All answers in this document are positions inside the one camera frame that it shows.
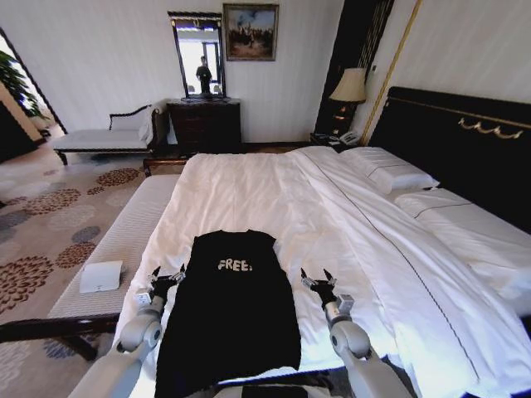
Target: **carpet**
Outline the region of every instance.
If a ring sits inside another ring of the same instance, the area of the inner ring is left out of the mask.
[[[144,180],[146,155],[67,156],[46,143],[0,164],[0,323],[45,318]],[[111,336],[87,339],[101,355]],[[0,344],[0,396],[68,396],[91,364],[52,340]]]

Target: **potted plant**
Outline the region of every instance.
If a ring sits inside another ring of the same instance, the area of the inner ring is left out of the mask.
[[[24,75],[15,65],[18,61],[12,56],[0,51],[0,81],[6,86],[7,91],[18,102],[28,118],[39,117],[47,119],[39,110],[37,98],[33,95],[24,81]]]

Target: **lampshade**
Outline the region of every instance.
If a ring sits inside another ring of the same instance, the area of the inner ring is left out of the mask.
[[[362,102],[365,100],[365,68],[345,69],[343,77],[335,88],[331,100]]]

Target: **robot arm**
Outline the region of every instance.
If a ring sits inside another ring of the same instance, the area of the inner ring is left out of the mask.
[[[327,280],[313,280],[302,269],[302,281],[323,302],[330,340],[347,368],[354,394],[357,398],[412,398],[391,367],[374,354],[367,333],[350,318],[352,297],[334,296],[336,280],[328,271],[324,273]]]
[[[118,342],[85,374],[69,398],[128,397],[139,379],[142,363],[155,348],[162,327],[160,318],[168,290],[184,279],[184,268],[173,275],[151,277],[151,288],[137,293],[139,311],[122,329]]]

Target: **black t-shirt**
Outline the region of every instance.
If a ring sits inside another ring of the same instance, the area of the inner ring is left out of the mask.
[[[199,76],[200,81],[210,81],[212,73],[207,66],[199,66],[196,71],[196,76]]]
[[[157,397],[299,368],[295,304],[274,243],[258,231],[195,238],[158,354]]]

